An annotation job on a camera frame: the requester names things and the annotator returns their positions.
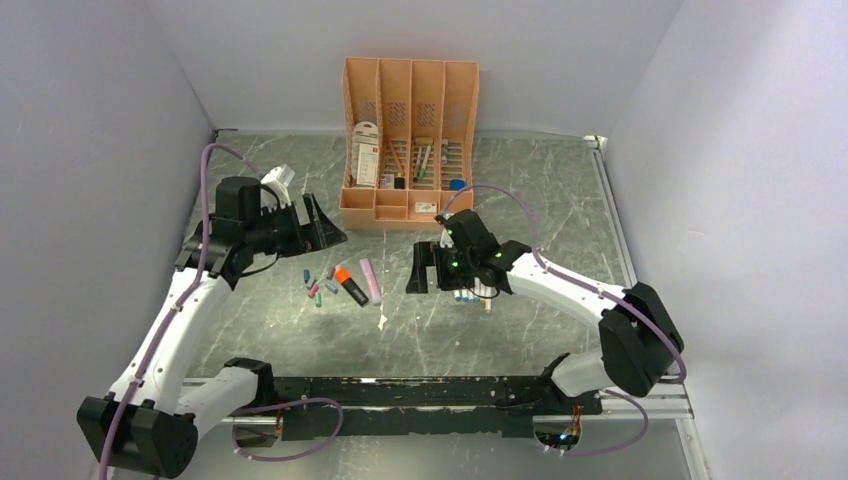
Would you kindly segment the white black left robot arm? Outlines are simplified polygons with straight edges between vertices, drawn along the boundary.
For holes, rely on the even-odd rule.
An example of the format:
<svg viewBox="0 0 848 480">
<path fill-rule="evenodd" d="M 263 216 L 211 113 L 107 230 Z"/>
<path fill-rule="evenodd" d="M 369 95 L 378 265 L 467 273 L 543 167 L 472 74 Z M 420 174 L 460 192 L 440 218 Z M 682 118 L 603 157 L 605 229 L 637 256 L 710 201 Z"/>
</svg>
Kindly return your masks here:
<svg viewBox="0 0 848 480">
<path fill-rule="evenodd" d="M 277 261 L 346 242 L 312 194 L 302 196 L 307 223 L 285 195 L 284 187 L 247 176 L 224 178 L 213 197 L 201 193 L 201 222 L 141 347 L 107 394 L 85 398 L 77 411 L 101 478 L 116 468 L 174 479 L 223 418 L 276 408 L 272 367 L 259 360 L 234 358 L 194 392 L 182 387 L 201 336 L 238 282 L 254 275 L 256 256 Z"/>
</svg>

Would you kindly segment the pink highlighter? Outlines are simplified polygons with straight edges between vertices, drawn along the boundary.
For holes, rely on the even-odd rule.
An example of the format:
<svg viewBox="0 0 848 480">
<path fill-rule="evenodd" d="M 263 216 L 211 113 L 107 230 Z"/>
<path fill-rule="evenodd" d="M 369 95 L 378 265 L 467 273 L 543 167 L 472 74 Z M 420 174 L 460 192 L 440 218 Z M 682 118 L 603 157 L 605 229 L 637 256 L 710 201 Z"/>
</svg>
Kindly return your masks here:
<svg viewBox="0 0 848 480">
<path fill-rule="evenodd" d="M 368 258 L 363 258 L 359 261 L 359 264 L 365 276 L 372 302 L 375 305 L 381 304 L 382 293 L 371 261 Z"/>
</svg>

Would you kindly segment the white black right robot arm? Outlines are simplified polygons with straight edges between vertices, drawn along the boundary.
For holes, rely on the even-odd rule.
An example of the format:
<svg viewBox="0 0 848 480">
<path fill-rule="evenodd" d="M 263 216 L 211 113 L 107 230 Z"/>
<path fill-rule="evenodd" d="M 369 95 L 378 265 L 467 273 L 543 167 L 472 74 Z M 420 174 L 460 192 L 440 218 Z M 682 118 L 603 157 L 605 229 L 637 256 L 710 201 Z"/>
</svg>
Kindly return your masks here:
<svg viewBox="0 0 848 480">
<path fill-rule="evenodd" d="M 542 374 L 542 406 L 562 414 L 578 396 L 616 387 L 647 396 L 661 382 L 684 343 L 656 290 L 638 282 L 622 287 L 566 271 L 523 243 L 499 242 L 470 210 L 439 215 L 437 241 L 418 242 L 406 285 L 428 292 L 428 268 L 442 291 L 465 291 L 489 300 L 499 294 L 539 301 L 583 321 L 600 339 L 598 348 L 555 359 Z"/>
</svg>

